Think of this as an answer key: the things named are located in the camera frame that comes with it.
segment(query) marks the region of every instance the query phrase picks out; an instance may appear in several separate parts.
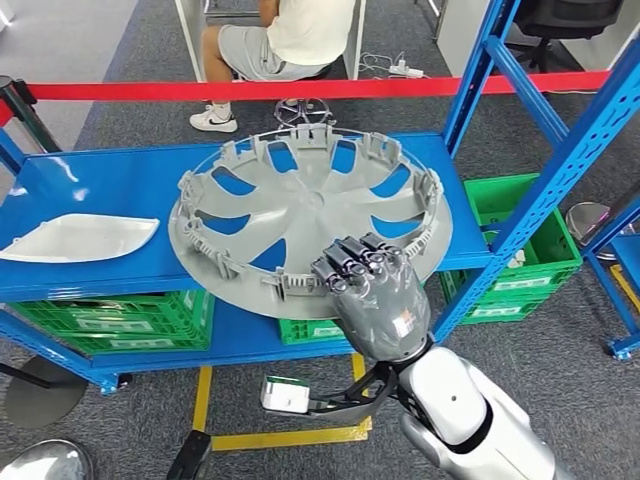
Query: red barrier tape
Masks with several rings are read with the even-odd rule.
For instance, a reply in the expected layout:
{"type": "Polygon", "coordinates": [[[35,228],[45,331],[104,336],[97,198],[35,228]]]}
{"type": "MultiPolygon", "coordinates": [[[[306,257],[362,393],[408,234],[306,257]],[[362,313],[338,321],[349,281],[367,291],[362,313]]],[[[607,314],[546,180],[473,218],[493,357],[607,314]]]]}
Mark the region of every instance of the red barrier tape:
{"type": "MultiPolygon", "coordinates": [[[[540,91],[597,90],[608,74],[608,71],[568,72],[534,74],[530,78],[540,91]]],[[[455,95],[459,85],[459,78],[439,77],[299,82],[29,84],[29,87],[38,100],[186,102],[305,97],[435,97],[455,95]]],[[[513,92],[513,87],[503,76],[489,77],[483,91],[489,94],[511,92],[513,92]]]]}
{"type": "Polygon", "coordinates": [[[0,128],[6,125],[13,116],[14,114],[9,110],[9,107],[5,105],[2,100],[0,100],[0,128]]]}

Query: power strip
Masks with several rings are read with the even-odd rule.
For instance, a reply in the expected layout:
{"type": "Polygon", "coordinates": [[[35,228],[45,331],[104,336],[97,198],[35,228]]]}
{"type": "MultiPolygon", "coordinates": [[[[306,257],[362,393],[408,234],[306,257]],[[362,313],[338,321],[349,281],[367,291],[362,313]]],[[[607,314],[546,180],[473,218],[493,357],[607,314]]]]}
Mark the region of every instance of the power strip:
{"type": "Polygon", "coordinates": [[[417,68],[409,68],[405,60],[399,60],[398,65],[392,65],[389,67],[389,73],[392,75],[398,75],[401,77],[409,78],[423,78],[424,72],[417,68]]]}

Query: robotic arm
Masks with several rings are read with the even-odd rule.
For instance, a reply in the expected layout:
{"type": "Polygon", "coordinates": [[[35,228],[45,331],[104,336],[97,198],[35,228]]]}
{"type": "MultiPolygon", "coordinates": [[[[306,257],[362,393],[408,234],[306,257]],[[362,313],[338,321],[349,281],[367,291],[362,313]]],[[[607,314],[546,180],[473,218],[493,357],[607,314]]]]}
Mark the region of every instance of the robotic arm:
{"type": "Polygon", "coordinates": [[[312,264],[354,348],[377,363],[352,387],[313,398],[298,380],[266,377],[264,408],[358,421],[395,394],[413,445],[457,480],[569,480],[529,417],[478,368],[429,333],[429,301],[402,250],[369,233],[347,237],[312,264]],[[362,392],[381,383],[372,397],[362,392]]]}

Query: black stand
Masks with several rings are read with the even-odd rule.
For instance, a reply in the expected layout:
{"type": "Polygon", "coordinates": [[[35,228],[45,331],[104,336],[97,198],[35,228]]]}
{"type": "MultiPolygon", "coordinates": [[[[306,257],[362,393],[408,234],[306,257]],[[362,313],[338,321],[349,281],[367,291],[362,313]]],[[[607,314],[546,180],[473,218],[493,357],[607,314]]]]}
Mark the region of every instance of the black stand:
{"type": "Polygon", "coordinates": [[[33,357],[20,370],[0,364],[0,373],[14,377],[5,397],[7,417],[25,428],[44,427],[67,415],[88,384],[42,357],[33,357]]]}

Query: white t-shirt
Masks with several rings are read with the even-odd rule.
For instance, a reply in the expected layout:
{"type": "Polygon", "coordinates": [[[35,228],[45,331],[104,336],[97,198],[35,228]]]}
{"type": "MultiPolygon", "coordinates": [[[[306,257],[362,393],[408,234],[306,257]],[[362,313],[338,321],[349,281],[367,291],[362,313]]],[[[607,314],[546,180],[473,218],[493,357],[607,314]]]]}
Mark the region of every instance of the white t-shirt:
{"type": "Polygon", "coordinates": [[[280,0],[266,29],[271,49],[285,62],[325,65],[344,52],[355,0],[280,0]]]}

